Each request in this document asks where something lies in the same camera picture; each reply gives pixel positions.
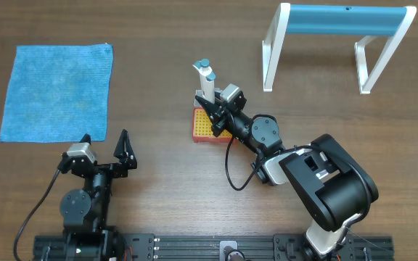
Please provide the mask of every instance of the white leg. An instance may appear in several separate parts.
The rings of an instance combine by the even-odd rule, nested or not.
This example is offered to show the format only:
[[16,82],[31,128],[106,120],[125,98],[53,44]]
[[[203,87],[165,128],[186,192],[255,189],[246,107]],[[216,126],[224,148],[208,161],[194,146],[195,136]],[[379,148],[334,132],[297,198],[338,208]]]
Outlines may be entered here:
[[398,47],[399,43],[403,39],[404,35],[406,34],[409,26],[414,19],[414,16],[417,12],[416,7],[406,7],[407,12],[406,16],[404,17],[403,21],[399,25],[394,36],[388,38],[388,41],[383,48],[383,51],[380,57],[375,64],[374,69],[370,72],[370,75],[367,75],[367,63],[365,57],[364,47],[374,40],[374,36],[366,36],[362,38],[359,42],[354,44],[354,50],[356,52],[356,64],[357,64],[357,73],[358,73],[358,80],[359,80],[359,90],[361,94],[370,94],[370,90],[374,86],[375,82],[377,81],[378,77],[382,73],[383,69],[385,68],[386,64],[390,60],[391,56],[395,52],[396,48]]
[[283,3],[277,8],[270,24],[267,36],[262,41],[263,90],[272,91],[276,66],[279,63],[284,35],[287,33],[290,4]]

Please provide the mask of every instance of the wooden table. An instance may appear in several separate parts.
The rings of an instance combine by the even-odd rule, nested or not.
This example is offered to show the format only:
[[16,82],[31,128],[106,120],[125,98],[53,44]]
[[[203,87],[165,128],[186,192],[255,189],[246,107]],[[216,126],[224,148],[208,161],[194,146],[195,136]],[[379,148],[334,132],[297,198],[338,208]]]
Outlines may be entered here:
[[[335,1],[329,4],[364,4]],[[279,1],[0,1],[0,126],[17,45],[109,43],[114,46],[105,142],[93,144],[110,162],[122,128],[130,132],[139,168],[115,182],[109,224],[124,233],[271,235],[301,233],[311,218],[291,186],[242,192],[224,173],[226,144],[191,138],[192,63],[207,57],[216,85],[234,83],[245,112],[274,115],[286,146],[332,134],[372,176],[380,198],[355,225],[359,234],[393,235],[397,260],[418,260],[418,13],[372,94],[359,95],[353,43],[359,37],[290,36],[274,92],[262,92],[261,40]],[[365,5],[392,6],[393,1]],[[399,1],[398,5],[417,4]],[[374,64],[384,40],[368,46]],[[70,144],[0,143],[0,260],[44,193]],[[235,145],[229,165],[241,184],[253,160]],[[33,237],[59,234],[63,195],[82,187],[61,175],[19,243],[31,258]]]

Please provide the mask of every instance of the blue and white rack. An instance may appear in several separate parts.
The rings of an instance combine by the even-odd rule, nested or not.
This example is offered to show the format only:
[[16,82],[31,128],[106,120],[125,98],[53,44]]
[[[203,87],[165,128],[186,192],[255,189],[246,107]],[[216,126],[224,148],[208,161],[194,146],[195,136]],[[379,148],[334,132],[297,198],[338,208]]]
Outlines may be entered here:
[[[361,94],[370,94],[378,77],[406,34],[416,7],[345,7],[280,4],[262,42],[263,90],[272,91],[283,40],[289,34],[364,36],[354,44]],[[364,47],[378,36],[388,37],[374,69],[367,72]]]

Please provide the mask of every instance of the blue bar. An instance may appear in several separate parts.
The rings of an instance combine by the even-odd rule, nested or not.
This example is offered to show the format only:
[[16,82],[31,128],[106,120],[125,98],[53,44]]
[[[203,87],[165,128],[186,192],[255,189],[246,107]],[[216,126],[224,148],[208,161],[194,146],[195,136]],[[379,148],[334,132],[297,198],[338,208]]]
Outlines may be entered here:
[[287,33],[394,36],[405,7],[292,4]]

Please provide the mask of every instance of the blue towel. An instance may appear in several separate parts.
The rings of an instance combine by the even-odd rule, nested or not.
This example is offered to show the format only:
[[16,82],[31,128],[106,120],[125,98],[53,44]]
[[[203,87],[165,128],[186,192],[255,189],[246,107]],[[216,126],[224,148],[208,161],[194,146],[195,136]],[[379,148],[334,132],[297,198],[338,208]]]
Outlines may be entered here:
[[112,46],[18,46],[0,141],[104,141]]

